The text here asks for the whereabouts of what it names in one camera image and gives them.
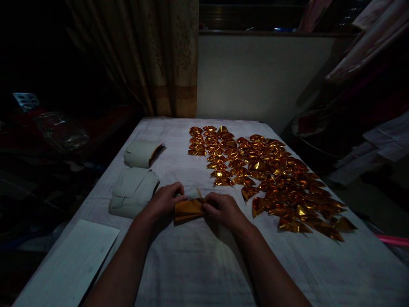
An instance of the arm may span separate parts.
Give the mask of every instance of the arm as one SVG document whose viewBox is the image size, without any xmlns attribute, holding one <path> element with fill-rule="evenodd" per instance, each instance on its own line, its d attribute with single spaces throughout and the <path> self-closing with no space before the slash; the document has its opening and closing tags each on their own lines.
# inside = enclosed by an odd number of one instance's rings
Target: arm
<svg viewBox="0 0 409 307">
<path fill-rule="evenodd" d="M 155 222 L 186 199 L 180 182 L 160 188 L 134 219 L 117 252 L 88 295 L 84 307 L 133 306 Z"/>
<path fill-rule="evenodd" d="M 229 228 L 242 245 L 262 306 L 311 306 L 234 198 L 210 193 L 204 202 L 204 210 Z"/>
</svg>

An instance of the white bed sheet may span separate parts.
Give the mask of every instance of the white bed sheet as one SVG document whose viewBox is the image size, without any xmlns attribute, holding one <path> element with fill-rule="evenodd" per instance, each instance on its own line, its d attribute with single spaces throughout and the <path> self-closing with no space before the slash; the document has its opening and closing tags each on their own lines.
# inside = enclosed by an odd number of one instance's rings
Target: white bed sheet
<svg viewBox="0 0 409 307">
<path fill-rule="evenodd" d="M 278 217 L 266 213 L 252 218 L 251 201 L 245 203 L 241 185 L 213 187 L 212 170 L 202 156 L 187 155 L 189 128 L 226 126 L 236 138 L 260 134 L 280 139 L 266 124 L 253 121 L 144 118 L 85 199 L 47 258 L 67 237 L 79 219 L 121 230 L 103 264 L 107 266 L 131 224 L 130 219 L 108 213 L 118 175 L 126 168 L 123 153 L 137 139 L 166 146 L 152 169 L 161 185 L 180 181 L 186 191 L 199 187 L 229 194 L 256 225 L 296 284 L 314 306 L 408 306 L 408 269 L 351 211 L 344 212 L 358 230 L 343 234 L 344 243 L 313 234 L 277 233 Z M 286 149 L 298 157 L 288 146 Z M 135 305 L 138 306 L 255 306 L 252 287 L 231 233 L 203 218 L 174 226 L 158 234 L 147 253 Z"/>
</svg>

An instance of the floral pattern curtain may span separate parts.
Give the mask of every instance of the floral pattern curtain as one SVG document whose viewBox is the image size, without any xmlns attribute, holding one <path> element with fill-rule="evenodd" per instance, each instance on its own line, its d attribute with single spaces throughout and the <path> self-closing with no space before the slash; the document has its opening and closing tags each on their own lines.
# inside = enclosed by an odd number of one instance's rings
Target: floral pattern curtain
<svg viewBox="0 0 409 307">
<path fill-rule="evenodd" d="M 66 2 L 76 46 L 147 116 L 196 116 L 199 0 Z"/>
</svg>

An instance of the hand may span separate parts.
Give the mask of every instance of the hand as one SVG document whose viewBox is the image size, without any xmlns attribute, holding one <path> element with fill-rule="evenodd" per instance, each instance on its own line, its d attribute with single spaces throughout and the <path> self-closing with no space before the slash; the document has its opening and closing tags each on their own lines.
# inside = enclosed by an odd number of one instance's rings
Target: hand
<svg viewBox="0 0 409 307">
<path fill-rule="evenodd" d="M 147 215 L 156 221 L 158 218 L 165 216 L 175 210 L 175 204 L 186 200 L 184 187 L 180 182 L 161 187 L 152 197 L 150 202 L 142 210 L 141 214 Z"/>
<path fill-rule="evenodd" d="M 218 223 L 232 232 L 248 222 L 236 201 L 230 195 L 209 193 L 204 198 L 203 209 Z"/>
</svg>

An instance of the clothing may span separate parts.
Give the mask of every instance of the clothing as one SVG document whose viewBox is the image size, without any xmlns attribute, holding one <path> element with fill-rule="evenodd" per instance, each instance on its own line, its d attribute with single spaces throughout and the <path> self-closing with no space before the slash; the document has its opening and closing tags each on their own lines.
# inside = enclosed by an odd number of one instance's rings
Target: clothing
<svg viewBox="0 0 409 307">
<path fill-rule="evenodd" d="M 348 185 L 363 173 L 388 161 L 396 162 L 409 153 L 409 111 L 363 134 L 366 142 L 339 160 L 329 179 Z"/>
</svg>

